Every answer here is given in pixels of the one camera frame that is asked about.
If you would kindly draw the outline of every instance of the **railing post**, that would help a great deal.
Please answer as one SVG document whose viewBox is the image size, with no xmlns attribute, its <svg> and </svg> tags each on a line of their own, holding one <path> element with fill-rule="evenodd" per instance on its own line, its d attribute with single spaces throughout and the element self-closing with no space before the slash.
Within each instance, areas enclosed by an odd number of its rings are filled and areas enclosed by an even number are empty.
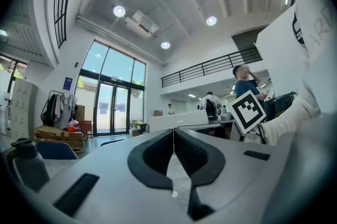
<svg viewBox="0 0 337 224">
<path fill-rule="evenodd" d="M 233 63 L 232 63 L 231 57 L 228 56 L 228 58 L 229 58 L 229 60 L 230 60 L 230 62 L 231 62 L 231 66 L 233 67 Z"/>
</svg>

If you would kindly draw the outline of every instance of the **blue sign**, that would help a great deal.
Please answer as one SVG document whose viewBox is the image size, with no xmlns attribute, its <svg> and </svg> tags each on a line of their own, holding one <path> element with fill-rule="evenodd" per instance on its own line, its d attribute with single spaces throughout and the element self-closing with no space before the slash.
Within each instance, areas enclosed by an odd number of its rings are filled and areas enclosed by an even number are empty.
<svg viewBox="0 0 337 224">
<path fill-rule="evenodd" d="M 70 88 L 72 87 L 72 82 L 73 82 L 72 78 L 66 77 L 65 80 L 64 80 L 63 89 L 64 90 L 70 90 Z"/>
</svg>

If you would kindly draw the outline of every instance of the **air conditioner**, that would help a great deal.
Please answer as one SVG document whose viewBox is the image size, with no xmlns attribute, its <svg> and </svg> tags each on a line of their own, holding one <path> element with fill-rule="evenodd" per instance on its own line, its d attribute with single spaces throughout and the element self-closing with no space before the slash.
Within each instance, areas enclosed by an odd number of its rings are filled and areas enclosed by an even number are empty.
<svg viewBox="0 0 337 224">
<path fill-rule="evenodd" d="M 144 39 L 151 37 L 158 27 L 145 16 L 142 12 L 137 11 L 131 18 L 126 17 L 126 27 Z"/>
</svg>

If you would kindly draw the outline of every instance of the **blue shirt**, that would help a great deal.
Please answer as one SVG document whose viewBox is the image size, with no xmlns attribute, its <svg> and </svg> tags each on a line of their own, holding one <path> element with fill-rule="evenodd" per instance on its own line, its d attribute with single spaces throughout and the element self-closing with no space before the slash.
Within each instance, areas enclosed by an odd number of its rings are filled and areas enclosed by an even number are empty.
<svg viewBox="0 0 337 224">
<path fill-rule="evenodd" d="M 255 80 L 237 81 L 234 92 L 238 98 L 249 90 L 251 90 L 254 95 L 258 95 L 260 93 L 257 89 L 257 83 Z"/>
</svg>

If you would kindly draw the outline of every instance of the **table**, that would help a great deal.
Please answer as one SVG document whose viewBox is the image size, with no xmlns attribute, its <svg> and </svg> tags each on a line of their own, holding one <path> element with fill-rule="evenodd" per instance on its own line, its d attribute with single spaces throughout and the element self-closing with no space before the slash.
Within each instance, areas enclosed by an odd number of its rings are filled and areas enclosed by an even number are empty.
<svg viewBox="0 0 337 224">
<path fill-rule="evenodd" d="M 69 168 L 77 161 L 79 161 L 79 159 L 67 159 L 67 160 L 44 159 L 44 163 L 46 165 L 46 169 L 50 178 L 54 177 L 59 172 Z"/>
</svg>

